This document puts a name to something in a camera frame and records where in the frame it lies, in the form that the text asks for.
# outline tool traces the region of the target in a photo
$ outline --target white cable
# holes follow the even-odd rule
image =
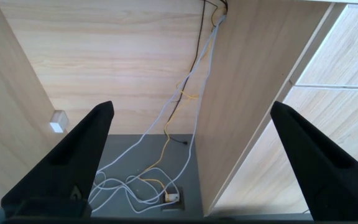
[[[95,212],[95,211],[99,210],[101,207],[103,207],[103,206],[117,193],[117,191],[118,191],[119,189],[124,189],[124,190],[126,190],[126,197],[127,197],[127,199],[128,199],[129,205],[131,206],[131,208],[133,209],[133,211],[136,212],[136,213],[142,213],[142,212],[145,212],[145,211],[150,210],[150,209],[152,209],[152,208],[157,208],[157,207],[161,207],[161,206],[164,206],[164,205],[169,205],[169,204],[172,204],[172,203],[177,202],[177,201],[173,201],[173,202],[168,202],[168,203],[161,203],[161,204],[153,205],[153,206],[147,207],[147,208],[145,208],[145,209],[143,209],[143,210],[137,211],[137,210],[134,208],[134,206],[133,206],[133,204],[132,204],[132,202],[131,202],[131,200],[130,200],[130,198],[129,198],[129,196],[128,196],[128,193],[129,193],[135,200],[137,200],[139,203],[146,203],[146,204],[149,204],[149,205],[154,204],[154,203],[157,203],[159,196],[161,196],[161,195],[164,193],[164,191],[166,191],[167,187],[168,187],[170,184],[172,184],[172,185],[175,187],[177,193],[179,194],[179,191],[178,191],[176,185],[174,184],[174,181],[176,181],[176,180],[182,175],[182,173],[183,173],[184,170],[186,169],[186,167],[187,167],[187,165],[188,165],[188,163],[189,163],[189,161],[190,161],[190,159],[191,159],[191,148],[193,147],[194,138],[195,138],[195,132],[196,132],[196,129],[197,129],[197,122],[198,122],[198,115],[199,115],[199,113],[200,113],[201,100],[202,100],[202,97],[203,97],[203,93],[204,93],[204,88],[205,88],[206,82],[207,82],[208,77],[209,77],[209,75],[210,75],[210,73],[211,73],[212,56],[213,56],[213,50],[214,50],[214,46],[215,46],[216,34],[218,33],[218,29],[219,29],[220,23],[222,23],[222,21],[223,21],[225,18],[226,18],[226,16],[222,16],[222,18],[220,18],[218,24],[216,25],[216,27],[214,28],[212,34],[210,35],[210,37],[208,38],[207,42],[205,43],[205,46],[204,46],[204,48],[203,48],[203,51],[202,51],[202,53],[200,54],[200,57],[198,58],[196,65],[195,65],[194,68],[191,70],[191,72],[187,75],[187,77],[182,81],[182,83],[180,84],[180,86],[176,89],[176,91],[174,92],[173,96],[164,104],[164,106],[163,106],[163,108],[162,108],[162,110],[161,110],[159,116],[158,116],[157,119],[153,122],[153,124],[150,126],[150,128],[149,128],[148,130],[146,130],[146,132],[142,135],[142,137],[140,137],[140,139],[139,139],[135,144],[133,144],[130,148],[128,148],[127,150],[125,150],[119,157],[117,157],[117,158],[116,158],[114,161],[112,161],[110,164],[108,164],[108,165],[102,167],[100,170],[97,171],[96,175],[98,175],[99,173],[102,173],[102,174],[104,175],[104,181],[102,181],[102,182],[99,183],[98,185],[96,185],[96,184],[94,183],[95,188],[94,188],[94,189],[91,191],[91,193],[89,194],[89,198],[91,198],[92,193],[93,193],[96,189],[99,189],[99,191],[96,193],[96,195],[95,195],[92,199],[89,200],[89,202],[91,203],[91,202],[98,196],[98,194],[100,193],[100,191],[102,191],[102,190],[115,190],[115,191],[109,196],[109,198],[108,198],[107,200],[105,200],[98,208],[95,208],[92,212]],[[176,94],[178,93],[179,89],[181,89],[181,87],[183,86],[185,80],[186,80],[188,77],[190,77],[190,76],[193,74],[193,72],[196,70],[196,68],[198,67],[199,62],[200,62],[201,58],[203,57],[203,55],[205,54],[206,48],[207,48],[209,42],[211,41],[211,39],[213,39],[213,43],[212,43],[212,47],[211,47],[211,53],[210,53],[210,55],[209,55],[208,75],[207,75],[207,77],[205,78],[204,83],[203,83],[203,86],[201,87],[201,90],[200,90],[200,97],[199,97],[198,105],[197,105],[197,109],[196,109],[195,127],[194,127],[194,130],[193,130],[193,136],[191,137],[191,142],[190,142],[190,146],[189,146],[189,156],[188,156],[187,161],[185,162],[185,165],[183,166],[182,170],[179,172],[179,174],[178,174],[173,180],[172,180],[171,178],[169,178],[169,176],[168,176],[162,169],[157,168],[157,167],[153,167],[153,168],[151,168],[151,169],[149,169],[149,170],[147,170],[147,171],[145,171],[145,172],[139,174],[138,176],[131,175],[131,176],[129,176],[129,177],[126,179],[125,183],[122,182],[121,180],[118,180],[118,179],[115,179],[115,178],[106,179],[106,174],[105,174],[104,172],[102,172],[102,170],[104,170],[104,169],[106,169],[107,167],[113,165],[115,162],[118,161],[118,159],[120,159],[122,156],[124,156],[128,151],[130,151],[130,150],[131,150],[132,148],[134,148],[136,145],[138,145],[138,144],[143,140],[144,136],[153,128],[153,126],[154,126],[154,125],[157,123],[157,121],[160,119],[160,117],[161,117],[163,111],[165,110],[165,107],[169,104],[169,102],[171,102],[171,101],[174,99],[174,97],[175,97]],[[141,175],[143,175],[143,174],[145,174],[145,173],[147,173],[147,172],[150,172],[150,171],[152,171],[152,170],[159,170],[159,171],[161,171],[161,172],[170,180],[170,182],[165,186],[165,188],[164,188],[160,193],[157,192],[157,189],[156,189],[153,185],[151,185],[151,184],[148,183],[147,181],[144,181],[144,180],[142,180],[142,179],[140,178]],[[128,184],[131,183],[131,182],[133,182],[134,180],[141,180],[141,181],[143,181],[144,183],[146,183],[147,185],[149,185],[149,186],[154,190],[154,192],[156,193],[156,196],[153,197],[153,198],[147,199],[147,200],[141,200],[141,199],[139,199],[139,198],[135,195],[135,193],[131,190],[131,188],[128,186]],[[105,183],[106,183],[106,182],[109,182],[109,181],[119,182],[120,185],[115,186],[115,187],[104,187]]]

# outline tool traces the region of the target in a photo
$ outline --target power outlet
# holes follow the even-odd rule
[[[170,205],[161,206],[161,211],[171,212],[171,211],[185,210],[185,195],[183,194],[183,189],[181,187],[178,187],[178,190],[179,190],[179,201],[175,202],[173,204],[170,204]],[[177,190],[174,187],[168,187],[167,193],[168,194],[177,194]],[[161,195],[160,201],[161,201],[161,203],[168,203],[165,198],[165,194]]]

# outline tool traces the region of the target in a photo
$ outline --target wood grain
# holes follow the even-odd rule
[[[54,108],[0,11],[0,199],[60,140]]]
[[[219,1],[213,1],[223,7]],[[188,73],[202,1],[0,0],[0,7],[56,110],[70,130],[95,105],[112,100],[110,134],[142,134]],[[214,6],[206,4],[203,45]],[[186,91],[197,94],[205,57]],[[163,133],[174,103],[150,134]],[[178,113],[171,133],[191,133],[196,103]]]
[[[284,103],[358,160],[357,90],[293,87]],[[301,213],[307,209],[280,138],[269,122],[214,213]]]
[[[329,5],[230,1],[196,136],[205,215],[251,150],[254,133],[267,125],[262,120]]]
[[[296,83],[358,86],[358,6],[347,6]]]

